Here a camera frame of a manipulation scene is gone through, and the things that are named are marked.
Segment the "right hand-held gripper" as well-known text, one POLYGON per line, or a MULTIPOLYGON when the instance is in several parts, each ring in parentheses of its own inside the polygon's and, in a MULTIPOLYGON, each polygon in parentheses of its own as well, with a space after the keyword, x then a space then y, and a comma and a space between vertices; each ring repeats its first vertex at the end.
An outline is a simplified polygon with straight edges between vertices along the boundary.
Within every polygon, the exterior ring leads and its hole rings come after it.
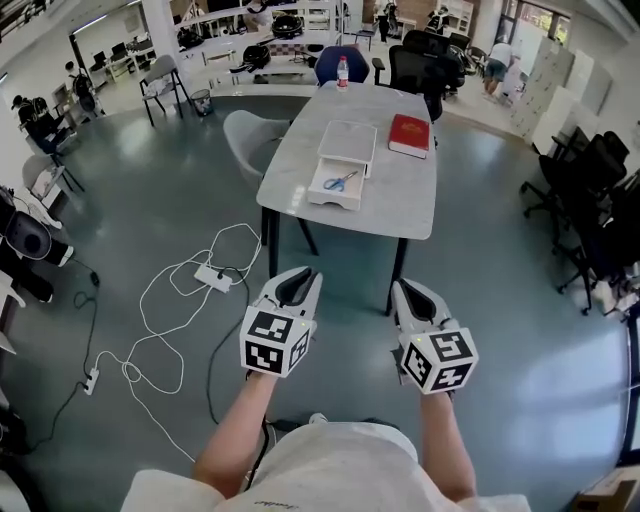
POLYGON ((392 302, 401 331, 394 351, 402 385, 415 385, 423 395, 454 392, 464 387, 479 361, 471 332, 460 327, 444 299, 417 281, 399 279, 392 285, 392 302))

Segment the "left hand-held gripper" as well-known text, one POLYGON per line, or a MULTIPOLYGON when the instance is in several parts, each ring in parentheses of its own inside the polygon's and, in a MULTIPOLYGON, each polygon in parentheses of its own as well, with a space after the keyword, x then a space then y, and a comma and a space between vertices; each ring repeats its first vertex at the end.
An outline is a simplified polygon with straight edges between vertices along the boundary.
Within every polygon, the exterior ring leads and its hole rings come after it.
POLYGON ((323 275, 309 266, 271 278, 247 307, 240 329, 241 365, 286 378, 307 355, 323 275))

